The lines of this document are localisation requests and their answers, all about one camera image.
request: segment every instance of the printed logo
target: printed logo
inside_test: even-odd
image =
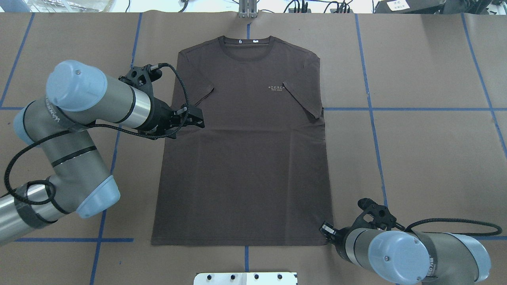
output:
[[[59,123],[60,122],[60,118],[56,115],[56,112],[53,109],[52,104],[49,102],[49,99],[47,97],[46,97],[46,107],[48,108],[49,113],[53,117],[53,120],[55,120],[56,122]]]
[[[285,89],[285,86],[268,86],[269,89],[271,89],[271,91],[282,91],[283,89]]]

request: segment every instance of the metal bracket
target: metal bracket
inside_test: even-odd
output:
[[[257,0],[238,0],[240,18],[257,18]]]

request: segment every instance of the metal cylinder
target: metal cylinder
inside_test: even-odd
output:
[[[32,185],[28,188],[27,197],[32,201],[43,201],[48,198],[48,195],[44,185]],[[64,216],[51,203],[32,205],[31,207],[48,221],[55,221]],[[4,245],[34,230],[19,215],[14,197],[10,195],[0,199],[0,217],[0,245]]]

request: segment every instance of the neckline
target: neckline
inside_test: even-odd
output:
[[[242,58],[240,56],[236,56],[233,53],[231,53],[231,51],[226,47],[226,44],[251,45],[251,44],[257,44],[257,43],[268,44],[268,48],[259,56],[251,57],[251,58]],[[273,37],[273,36],[269,36],[265,39],[258,39],[258,40],[231,39],[231,38],[228,38],[224,35],[219,37],[219,44],[220,44],[220,48],[223,51],[223,53],[226,56],[228,56],[229,58],[234,59],[236,61],[258,61],[258,60],[261,60],[269,55],[269,53],[273,49],[274,43],[275,43],[275,37]]]

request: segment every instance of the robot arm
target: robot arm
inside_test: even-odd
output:
[[[151,139],[175,138],[169,129],[177,126],[204,127],[200,109],[186,104],[175,111],[154,98],[151,82],[162,76],[160,65],[133,67],[120,80],[73,60],[55,67],[47,96],[30,103],[14,120],[16,134],[29,145],[58,135],[41,143],[55,175],[16,188],[18,198],[0,199],[0,245],[74,211],[91,217],[120,199],[86,131],[98,126],[95,120],[122,124]]]
[[[476,239],[463,234],[407,232],[412,225],[406,230],[386,206],[367,198],[358,206],[363,212],[352,226],[338,230],[324,222],[320,228],[342,259],[403,285],[472,285],[489,276],[491,260]],[[373,221],[366,222],[365,215]],[[497,225],[460,221],[494,226],[497,232],[492,234],[501,233]],[[395,227],[402,231],[391,231]]]

